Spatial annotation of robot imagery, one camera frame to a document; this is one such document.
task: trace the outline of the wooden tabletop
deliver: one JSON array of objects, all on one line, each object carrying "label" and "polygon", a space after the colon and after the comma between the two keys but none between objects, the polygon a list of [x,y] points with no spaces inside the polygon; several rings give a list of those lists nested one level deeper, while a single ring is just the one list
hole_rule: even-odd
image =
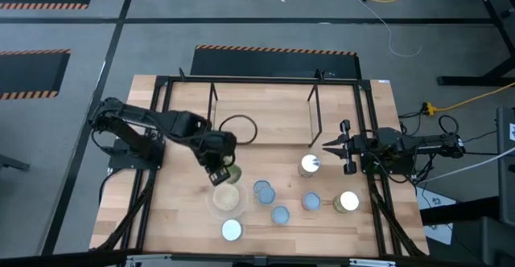
[{"label": "wooden tabletop", "polygon": [[[127,103],[149,107],[156,76],[135,76]],[[397,110],[388,81],[371,81],[380,127],[399,128]],[[238,146],[236,164],[243,170],[238,183],[249,193],[245,211],[237,218],[243,226],[238,241],[221,236],[220,220],[210,211],[206,199],[211,183],[193,153],[186,147],[167,142],[163,167],[158,172],[143,250],[153,253],[267,254],[284,256],[377,257],[377,243],[366,177],[360,173],[344,175],[343,162],[322,150],[324,142],[339,134],[343,119],[351,122],[351,135],[359,133],[356,106],[351,86],[319,85],[323,132],[311,149],[303,144],[317,130],[314,102],[307,102],[310,85],[293,84],[215,84],[219,100],[213,104],[214,125],[222,117],[244,111],[256,118],[258,139]],[[170,109],[208,115],[209,83],[173,84]],[[366,125],[370,127],[365,93]],[[229,123],[240,141],[253,128],[246,121]],[[297,138],[289,140],[295,134]],[[312,178],[299,176],[297,165],[305,154],[315,154],[320,170]],[[91,247],[98,246],[116,228],[126,213],[134,181],[134,170],[123,170],[105,185],[104,196],[93,230]],[[262,206],[253,195],[253,185],[266,179],[277,193],[273,206]],[[395,215],[408,236],[425,253],[426,237],[414,188],[409,183],[390,183]],[[322,199],[318,211],[306,211],[301,199],[315,191]],[[354,212],[340,214],[332,199],[343,191],[353,191],[360,199]],[[283,205],[290,211],[287,225],[275,225],[270,213]],[[136,233],[138,218],[133,224]],[[388,224],[383,218],[386,247],[392,253]],[[135,246],[132,235],[130,246]]]}]

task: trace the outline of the black table leg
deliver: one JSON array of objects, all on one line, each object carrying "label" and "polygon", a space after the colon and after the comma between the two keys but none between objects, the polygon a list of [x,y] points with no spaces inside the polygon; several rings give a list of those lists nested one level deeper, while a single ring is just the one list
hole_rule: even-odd
[{"label": "black table leg", "polygon": [[424,226],[448,224],[464,220],[477,220],[482,216],[499,219],[499,197],[477,199],[442,207],[429,207],[421,210]]},{"label": "black table leg", "polygon": [[0,154],[0,168],[2,168],[3,166],[10,166],[19,170],[27,170],[29,168],[29,165],[24,162],[20,162],[19,160],[8,158]]}]

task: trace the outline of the white cable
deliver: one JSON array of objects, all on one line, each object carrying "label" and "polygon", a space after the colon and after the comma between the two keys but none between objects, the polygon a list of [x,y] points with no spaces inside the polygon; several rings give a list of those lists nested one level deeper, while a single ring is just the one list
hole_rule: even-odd
[{"label": "white cable", "polygon": [[388,29],[388,32],[389,32],[389,38],[388,38],[388,47],[389,47],[389,50],[394,53],[395,55],[397,56],[400,56],[400,57],[405,57],[405,58],[410,58],[410,57],[415,57],[416,55],[418,55],[420,53],[420,51],[422,50],[422,46],[420,46],[420,48],[418,49],[418,51],[414,54],[411,54],[411,55],[403,55],[403,54],[399,54],[397,53],[396,51],[394,51],[392,49],[392,30],[390,30],[388,24],[381,18],[379,17],[372,9],[370,9],[367,5],[365,5],[364,2],[362,2],[361,0],[357,0],[358,2],[360,2],[361,5],[363,5],[365,8],[367,8],[368,10],[370,10],[370,12],[376,16],[376,18],[379,18],[379,20],[381,22],[383,22],[386,26],[386,29]]},{"label": "white cable", "polygon": [[439,176],[436,176],[436,177],[431,178],[431,179],[426,179],[426,180],[424,180],[424,181],[421,181],[420,183],[427,183],[427,182],[430,182],[430,181],[434,181],[434,180],[436,180],[436,179],[445,178],[445,177],[446,177],[446,176],[448,176],[448,175],[455,175],[455,174],[457,174],[457,173],[459,173],[459,172],[462,172],[462,171],[464,171],[464,170],[470,170],[470,169],[472,169],[472,168],[474,168],[474,167],[483,166],[484,164],[487,164],[487,163],[489,163],[489,162],[493,162],[493,161],[495,161],[495,160],[497,160],[497,159],[499,159],[499,158],[504,157],[506,154],[509,154],[509,153],[511,153],[511,152],[512,152],[512,151],[514,151],[514,150],[515,150],[515,147],[513,147],[511,150],[505,151],[504,153],[497,155],[496,157],[493,157],[493,158],[487,159],[487,160],[485,160],[484,162],[477,163],[477,164],[475,164],[475,165],[473,165],[473,166],[467,166],[467,167],[464,167],[464,168],[459,169],[459,170],[454,170],[454,171],[451,171],[450,173],[446,173],[446,174],[443,174],[443,175],[439,175]]}]

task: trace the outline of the floor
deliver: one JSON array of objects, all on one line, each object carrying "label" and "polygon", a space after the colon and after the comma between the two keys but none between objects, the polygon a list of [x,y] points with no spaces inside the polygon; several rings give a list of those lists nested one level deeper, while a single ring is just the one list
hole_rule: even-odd
[{"label": "floor", "polygon": [[[93,91],[115,31],[112,23],[55,24],[6,22],[3,18],[117,18],[124,0],[92,0],[87,10],[0,10],[1,50],[71,48],[60,94],[53,100],[2,101],[0,153],[31,163],[27,172],[0,173],[0,257],[39,252]],[[508,0],[492,0],[497,11]],[[402,0],[369,3],[383,18],[487,18],[481,0]],[[127,18],[374,18],[356,0],[132,0]],[[507,28],[512,30],[511,21]],[[444,107],[492,88],[439,87],[441,75],[479,76],[508,58],[495,27],[485,25],[390,26],[306,23],[128,24],[123,27],[102,97],[127,98],[135,74],[189,72],[197,44],[297,47],[359,53],[365,79],[390,80],[399,113],[416,111],[423,101]],[[462,138],[495,129],[495,109],[513,106],[510,89],[450,111]],[[416,119],[406,121],[414,129]],[[423,117],[419,134],[439,134],[436,119]],[[467,144],[469,151],[495,152],[495,136]],[[484,160],[437,158],[433,175]],[[85,251],[97,214],[97,194],[108,162],[88,143],[80,165],[57,253]],[[457,200],[497,193],[496,165],[429,183],[428,190]]]}]

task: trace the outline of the white jar lid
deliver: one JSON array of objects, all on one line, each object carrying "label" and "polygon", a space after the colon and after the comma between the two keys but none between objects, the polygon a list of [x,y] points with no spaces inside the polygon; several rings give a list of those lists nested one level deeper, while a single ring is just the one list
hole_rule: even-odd
[{"label": "white jar lid", "polygon": [[303,169],[307,172],[316,172],[320,167],[320,160],[313,154],[308,154],[303,157],[300,163]]},{"label": "white jar lid", "polygon": [[236,240],[241,236],[241,225],[236,220],[226,220],[222,225],[222,236],[226,240]]},{"label": "white jar lid", "polygon": [[357,195],[351,191],[346,191],[340,196],[341,205],[347,211],[354,211],[360,205],[360,200]]}]

